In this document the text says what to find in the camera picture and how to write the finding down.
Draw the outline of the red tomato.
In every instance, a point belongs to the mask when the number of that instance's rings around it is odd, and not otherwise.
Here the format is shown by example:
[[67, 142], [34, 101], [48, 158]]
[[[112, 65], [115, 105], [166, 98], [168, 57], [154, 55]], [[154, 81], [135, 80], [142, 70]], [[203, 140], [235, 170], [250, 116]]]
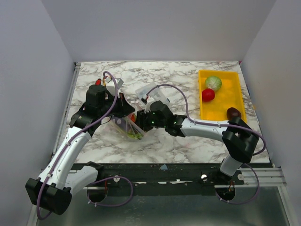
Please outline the red tomato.
[[202, 101], [203, 102], [212, 101], [214, 98], [215, 98], [214, 90], [207, 88], [202, 91]]

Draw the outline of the orange carrot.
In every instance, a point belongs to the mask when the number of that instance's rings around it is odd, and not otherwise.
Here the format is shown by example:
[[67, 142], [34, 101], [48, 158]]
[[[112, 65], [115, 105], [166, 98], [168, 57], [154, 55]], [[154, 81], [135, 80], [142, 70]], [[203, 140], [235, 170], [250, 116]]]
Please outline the orange carrot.
[[135, 121], [136, 121], [136, 114], [135, 114], [135, 113], [131, 113], [131, 115], [130, 115], [130, 120], [131, 120], [132, 122], [135, 122]]

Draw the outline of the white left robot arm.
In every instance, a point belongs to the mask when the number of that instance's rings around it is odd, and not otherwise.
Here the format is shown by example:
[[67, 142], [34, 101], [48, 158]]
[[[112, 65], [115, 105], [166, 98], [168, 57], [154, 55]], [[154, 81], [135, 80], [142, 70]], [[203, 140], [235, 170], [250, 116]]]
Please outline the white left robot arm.
[[76, 158], [91, 139], [105, 117], [126, 117], [134, 112], [124, 94], [114, 89], [111, 93], [103, 85], [91, 85], [86, 101], [71, 117], [66, 137], [56, 154], [37, 179], [30, 178], [25, 188], [32, 204], [40, 209], [62, 215], [71, 203], [72, 196], [87, 185], [106, 184], [104, 166], [94, 162], [84, 164], [77, 173], [70, 175]]

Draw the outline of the clear zip top bag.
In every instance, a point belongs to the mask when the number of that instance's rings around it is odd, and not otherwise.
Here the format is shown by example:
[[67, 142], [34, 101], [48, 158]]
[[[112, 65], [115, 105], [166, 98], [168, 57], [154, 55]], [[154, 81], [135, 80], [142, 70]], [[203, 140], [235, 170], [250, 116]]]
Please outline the clear zip top bag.
[[[131, 114], [128, 115], [128, 116], [126, 116], [126, 117], [122, 116], [122, 113], [121, 113], [121, 104], [120, 104], [119, 97], [117, 99], [117, 102], [116, 102], [115, 106], [118, 108], [119, 112], [110, 115], [110, 122], [111, 122], [112, 126], [117, 130], [117, 132], [119, 132], [122, 135], [122, 137], [127, 137], [127, 138], [129, 138], [127, 136], [127, 133], [138, 133], [138, 132], [142, 133], [144, 135], [144, 137], [145, 137], [145, 132], [139, 126], [136, 125], [136, 122], [132, 122], [130, 120], [130, 115]], [[125, 128], [120, 128], [117, 125], [115, 125], [112, 122], [112, 117], [113, 116], [118, 117], [118, 118], [125, 118], [126, 121], [127, 121], [127, 126]]]

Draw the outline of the pale green celery stalk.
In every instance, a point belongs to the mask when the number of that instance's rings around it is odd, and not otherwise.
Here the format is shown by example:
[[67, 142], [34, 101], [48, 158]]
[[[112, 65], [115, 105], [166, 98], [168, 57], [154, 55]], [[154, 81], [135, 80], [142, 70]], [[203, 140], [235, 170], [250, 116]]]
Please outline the pale green celery stalk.
[[135, 140], [141, 140], [144, 137], [144, 135], [140, 132], [138, 132], [138, 133], [127, 133], [127, 136], [129, 138], [135, 139]]

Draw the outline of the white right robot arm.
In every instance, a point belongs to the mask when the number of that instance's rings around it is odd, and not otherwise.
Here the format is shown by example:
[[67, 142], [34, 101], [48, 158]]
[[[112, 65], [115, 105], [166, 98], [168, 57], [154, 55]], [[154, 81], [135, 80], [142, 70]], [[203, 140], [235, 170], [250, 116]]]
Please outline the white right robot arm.
[[162, 101], [154, 101], [138, 111], [135, 123], [145, 132], [163, 128], [174, 137], [204, 137], [223, 142], [229, 154], [216, 173], [217, 181], [223, 185], [233, 180], [242, 164], [251, 161], [259, 140], [259, 135], [239, 117], [221, 122], [191, 119], [188, 115], [173, 114]]

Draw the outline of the purple eggplant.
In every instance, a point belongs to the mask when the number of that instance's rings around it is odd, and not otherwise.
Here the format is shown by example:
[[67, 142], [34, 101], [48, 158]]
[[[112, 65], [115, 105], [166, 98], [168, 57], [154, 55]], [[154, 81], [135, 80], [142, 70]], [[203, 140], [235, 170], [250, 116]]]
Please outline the purple eggplant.
[[125, 128], [127, 126], [127, 121], [125, 118], [118, 118], [113, 116], [112, 122], [120, 128]]

